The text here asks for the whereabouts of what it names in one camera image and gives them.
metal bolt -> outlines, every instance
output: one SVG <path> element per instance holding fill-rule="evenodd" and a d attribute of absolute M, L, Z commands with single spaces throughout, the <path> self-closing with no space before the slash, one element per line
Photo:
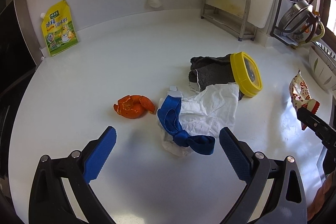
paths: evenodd
<path fill-rule="evenodd" d="M 41 157 L 41 162 L 45 162 L 45 161 L 47 161 L 48 160 L 48 155 L 43 155 L 42 157 Z"/>
<path fill-rule="evenodd" d="M 292 156 L 288 156 L 287 160 L 291 163 L 295 162 L 295 159 Z"/>
<path fill-rule="evenodd" d="M 71 156 L 75 159 L 81 155 L 80 151 L 76 150 L 71 153 Z"/>
<path fill-rule="evenodd" d="M 259 158 L 259 159 L 263 159 L 263 158 L 264 158 L 264 154 L 261 153 L 261 152 L 257 152 L 257 153 L 255 154 L 255 156 L 256 156 L 257 158 Z"/>

blue ribbon bow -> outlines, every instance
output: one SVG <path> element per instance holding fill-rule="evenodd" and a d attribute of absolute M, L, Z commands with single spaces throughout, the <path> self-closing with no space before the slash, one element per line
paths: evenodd
<path fill-rule="evenodd" d="M 173 136 L 173 141 L 178 146 L 190 146 L 196 153 L 211 155 L 215 146 L 215 138 L 205 135 L 190 136 L 179 122 L 180 111 L 181 98 L 168 95 L 161 108 L 157 110 L 157 116 L 163 128 Z"/>

window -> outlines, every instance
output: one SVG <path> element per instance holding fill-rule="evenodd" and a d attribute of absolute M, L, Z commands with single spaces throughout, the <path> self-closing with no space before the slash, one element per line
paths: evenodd
<path fill-rule="evenodd" d="M 321 0 L 321 21 L 325 26 L 322 40 L 336 52 L 336 0 Z"/>

table surface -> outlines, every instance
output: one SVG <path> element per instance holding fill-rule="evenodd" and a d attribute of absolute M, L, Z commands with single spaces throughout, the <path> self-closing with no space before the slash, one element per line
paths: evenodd
<path fill-rule="evenodd" d="M 192 95 L 192 57 L 240 51 L 258 64 L 264 88 L 238 103 L 234 134 L 270 159 L 294 156 L 307 202 L 312 202 L 321 185 L 316 162 L 322 144 L 310 129 L 301 130 L 288 87 L 301 70 L 312 97 L 321 103 L 317 114 L 327 122 L 332 95 L 310 75 L 308 51 L 278 41 L 267 48 L 238 42 L 198 13 L 151 12 L 101 23 L 79 31 L 78 45 L 41 63 L 22 99 L 9 150 L 11 194 L 25 223 L 40 157 L 56 159 L 82 150 L 107 126 L 117 130 L 117 143 L 90 186 L 117 223 L 220 223 L 245 183 L 219 142 L 211 156 L 178 158 L 163 149 L 155 115 L 129 120 L 117 115 L 113 104 L 128 94 L 145 95 L 157 104 L 169 85 Z M 85 219 L 64 183 L 74 211 Z"/>

yellow lid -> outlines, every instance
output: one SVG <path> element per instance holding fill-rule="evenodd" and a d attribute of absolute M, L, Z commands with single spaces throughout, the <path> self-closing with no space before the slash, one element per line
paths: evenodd
<path fill-rule="evenodd" d="M 257 64 L 245 52 L 238 52 L 230 56 L 231 68 L 239 89 L 248 97 L 256 96 L 263 89 L 263 83 Z"/>

